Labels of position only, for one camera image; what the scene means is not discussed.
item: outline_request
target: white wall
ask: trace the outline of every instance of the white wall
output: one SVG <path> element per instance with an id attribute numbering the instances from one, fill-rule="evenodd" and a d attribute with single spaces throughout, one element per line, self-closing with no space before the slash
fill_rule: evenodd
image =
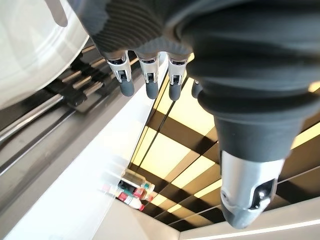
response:
<path id="1" fill-rule="evenodd" d="M 178 240 L 180 232 L 115 200 L 93 240 Z"/>
<path id="2" fill-rule="evenodd" d="M 320 239 L 320 197 L 264 212 L 246 229 L 221 222 L 183 231 L 180 240 Z"/>

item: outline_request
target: ceiling light panel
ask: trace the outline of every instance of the ceiling light panel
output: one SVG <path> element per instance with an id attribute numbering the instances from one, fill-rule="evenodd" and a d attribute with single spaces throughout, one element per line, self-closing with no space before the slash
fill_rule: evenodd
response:
<path id="1" fill-rule="evenodd" d="M 212 167 L 215 163 L 204 156 L 200 156 L 194 161 L 186 170 L 184 170 L 172 184 L 178 188 L 183 188 L 185 185 L 190 183 L 204 171 Z"/>
<path id="2" fill-rule="evenodd" d="M 196 194 L 194 194 L 195 197 L 201 198 L 202 196 L 220 188 L 222 186 L 222 179 L 219 179 L 218 181 L 212 183 L 211 185 L 205 187 L 204 189 L 198 191 Z"/>
<path id="3" fill-rule="evenodd" d="M 150 146 L 152 140 L 154 139 L 154 137 L 156 136 L 156 131 L 153 130 L 151 127 L 148 127 L 146 130 L 146 133 L 144 135 L 144 138 L 140 144 L 139 149 L 137 150 L 137 153 L 133 159 L 133 163 L 137 166 L 139 166 L 139 164 L 141 163 L 142 159 L 144 158 L 148 147 Z"/>
<path id="4" fill-rule="evenodd" d="M 180 204 L 176 204 L 173 207 L 169 208 L 167 211 L 169 213 L 173 213 L 174 211 L 177 211 L 179 208 L 181 208 L 182 206 Z"/>
<path id="5" fill-rule="evenodd" d="M 164 179 L 189 152 L 189 148 L 158 133 L 141 167 Z"/>
<path id="6" fill-rule="evenodd" d="M 140 136 L 140 138 L 139 138 L 139 141 L 138 141 L 138 143 L 137 143 L 137 145 L 136 145 L 136 147 L 135 147 L 134 153 L 133 153 L 133 155 L 132 155 L 131 162 L 133 162 L 133 161 L 135 160 L 135 157 L 136 157 L 136 155 L 137 155 L 137 153 L 138 153 L 138 151 L 139 151 L 139 148 L 140 148 L 140 146 L 141 146 L 142 141 L 143 141 L 144 138 L 145 138 L 145 135 L 146 135 L 146 133 L 147 133 L 148 128 L 149 128 L 148 126 L 145 126 L 145 127 L 144 127 L 144 129 L 143 129 L 143 131 L 142 131 L 142 134 L 141 134 L 141 136 Z"/>
<path id="7" fill-rule="evenodd" d="M 192 78 L 187 80 L 169 117 L 205 136 L 215 126 L 214 117 L 199 105 L 197 99 L 192 97 L 193 82 Z"/>
<path id="8" fill-rule="evenodd" d="M 294 149 L 320 134 L 320 122 L 295 137 L 291 149 Z"/>
<path id="9" fill-rule="evenodd" d="M 320 81 L 316 81 L 309 86 L 309 92 L 313 93 L 320 88 Z"/>
<path id="10" fill-rule="evenodd" d="M 165 200 L 167 200 L 167 198 L 165 196 L 162 196 L 160 194 L 157 194 L 154 199 L 152 199 L 151 203 L 159 206 L 160 204 L 162 204 Z"/>

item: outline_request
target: ceiling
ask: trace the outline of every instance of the ceiling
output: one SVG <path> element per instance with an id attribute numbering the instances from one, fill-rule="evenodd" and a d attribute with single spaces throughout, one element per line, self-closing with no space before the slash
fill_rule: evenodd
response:
<path id="1" fill-rule="evenodd" d="M 181 97 L 173 102 L 166 77 L 129 165 L 156 186 L 143 212 L 179 231 L 225 221 L 214 118 L 192 97 L 193 81 L 185 76 Z M 320 94 L 320 82 L 309 90 Z M 320 113 L 296 137 L 266 211 L 320 196 L 319 134 Z"/>

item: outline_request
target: robotic hand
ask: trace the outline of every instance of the robotic hand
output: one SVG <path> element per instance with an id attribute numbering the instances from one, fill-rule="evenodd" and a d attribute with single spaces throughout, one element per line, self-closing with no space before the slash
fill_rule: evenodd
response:
<path id="1" fill-rule="evenodd" d="M 224 217 L 238 229 L 252 223 L 275 195 L 304 119 L 320 108 L 308 92 L 320 76 L 318 0 L 69 2 L 124 95 L 134 93 L 127 50 L 136 52 L 152 99 L 158 52 L 168 52 L 174 101 L 187 67 L 192 95 L 214 115 Z"/>

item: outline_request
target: ribbed rubber sleeve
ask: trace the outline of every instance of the ribbed rubber sleeve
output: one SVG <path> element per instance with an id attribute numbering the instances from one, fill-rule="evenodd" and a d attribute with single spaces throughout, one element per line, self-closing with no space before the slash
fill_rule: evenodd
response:
<path id="1" fill-rule="evenodd" d="M 182 31 L 187 65 L 214 115 L 222 150 L 241 159 L 286 158 L 303 121 L 320 109 L 320 3 L 256 0 L 194 19 Z"/>

